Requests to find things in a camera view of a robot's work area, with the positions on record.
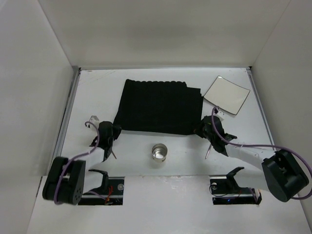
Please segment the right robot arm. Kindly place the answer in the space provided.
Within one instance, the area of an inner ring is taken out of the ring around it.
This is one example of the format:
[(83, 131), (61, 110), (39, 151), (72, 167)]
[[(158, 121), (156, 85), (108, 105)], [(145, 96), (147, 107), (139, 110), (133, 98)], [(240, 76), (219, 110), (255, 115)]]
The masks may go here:
[(312, 172), (312, 168), (297, 152), (277, 145), (246, 144), (237, 136), (226, 133), (220, 118), (214, 115), (205, 116), (194, 133), (207, 139), (218, 153), (258, 168), (264, 177), (264, 188), (279, 201), (304, 200), (312, 196), (309, 192), (305, 196), (295, 197), (309, 184), (297, 160), (307, 167), (309, 173)]

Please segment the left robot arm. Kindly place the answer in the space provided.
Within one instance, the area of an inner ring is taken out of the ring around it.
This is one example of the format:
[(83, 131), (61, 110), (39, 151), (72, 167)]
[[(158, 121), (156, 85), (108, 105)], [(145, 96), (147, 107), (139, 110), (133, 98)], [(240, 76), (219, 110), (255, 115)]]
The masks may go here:
[(42, 197), (56, 205), (78, 205), (84, 194), (96, 195), (104, 200), (104, 205), (111, 205), (110, 196), (114, 187), (109, 183), (106, 171), (95, 166), (113, 155), (113, 143), (121, 133), (121, 127), (109, 121), (95, 124), (85, 122), (86, 127), (94, 127), (96, 136), (87, 152), (72, 158), (56, 157), (43, 186)]

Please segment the black cloth placemat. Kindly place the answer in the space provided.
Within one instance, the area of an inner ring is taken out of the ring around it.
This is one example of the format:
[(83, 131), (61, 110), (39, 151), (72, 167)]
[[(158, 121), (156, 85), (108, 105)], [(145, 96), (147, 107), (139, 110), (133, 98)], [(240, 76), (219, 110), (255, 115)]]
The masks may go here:
[(202, 108), (201, 90), (185, 82), (127, 79), (114, 124), (127, 131), (187, 136), (201, 121)]

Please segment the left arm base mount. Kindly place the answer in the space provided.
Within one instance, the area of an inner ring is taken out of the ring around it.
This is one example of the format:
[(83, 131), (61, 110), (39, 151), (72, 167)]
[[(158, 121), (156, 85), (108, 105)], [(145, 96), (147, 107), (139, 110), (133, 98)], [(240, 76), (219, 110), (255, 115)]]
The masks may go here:
[(118, 206), (123, 205), (124, 177), (110, 177), (105, 187), (84, 193), (79, 206)]

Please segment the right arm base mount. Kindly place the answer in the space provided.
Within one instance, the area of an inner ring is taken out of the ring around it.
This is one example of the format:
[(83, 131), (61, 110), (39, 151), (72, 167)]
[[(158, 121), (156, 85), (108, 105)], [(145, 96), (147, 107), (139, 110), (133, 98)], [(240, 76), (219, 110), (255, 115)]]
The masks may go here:
[(262, 194), (250, 187), (240, 187), (234, 176), (244, 167), (236, 167), (226, 175), (210, 177), (209, 191), (214, 205), (259, 205)]

